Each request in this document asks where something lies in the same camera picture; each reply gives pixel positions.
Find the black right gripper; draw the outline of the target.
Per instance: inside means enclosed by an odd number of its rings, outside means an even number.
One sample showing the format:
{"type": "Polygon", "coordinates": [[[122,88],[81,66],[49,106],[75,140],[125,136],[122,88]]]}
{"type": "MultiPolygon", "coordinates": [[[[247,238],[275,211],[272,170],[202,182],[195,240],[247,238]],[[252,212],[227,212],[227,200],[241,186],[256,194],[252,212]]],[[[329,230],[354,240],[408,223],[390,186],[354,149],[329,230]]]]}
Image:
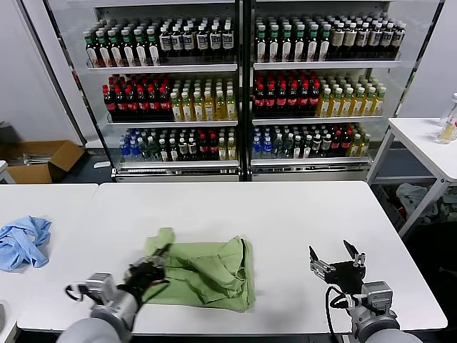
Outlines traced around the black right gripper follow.
{"type": "Polygon", "coordinates": [[[360,253],[350,242],[343,244],[350,254],[352,261],[327,264],[319,259],[312,246],[309,246],[310,270],[327,284],[334,284],[345,294],[360,294],[363,278],[366,275],[366,255],[360,253]]]}

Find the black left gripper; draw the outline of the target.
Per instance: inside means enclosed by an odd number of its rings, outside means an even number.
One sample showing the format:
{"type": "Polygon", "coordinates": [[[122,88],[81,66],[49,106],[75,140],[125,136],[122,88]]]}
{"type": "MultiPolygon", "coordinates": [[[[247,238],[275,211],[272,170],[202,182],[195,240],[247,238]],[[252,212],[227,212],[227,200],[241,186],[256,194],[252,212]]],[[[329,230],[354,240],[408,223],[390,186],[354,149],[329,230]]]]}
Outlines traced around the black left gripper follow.
{"type": "Polygon", "coordinates": [[[144,302],[144,295],[152,286],[166,283],[165,260],[172,246],[172,243],[167,243],[154,247],[151,256],[130,264],[124,283],[117,289],[128,292],[137,302],[144,302]]]}

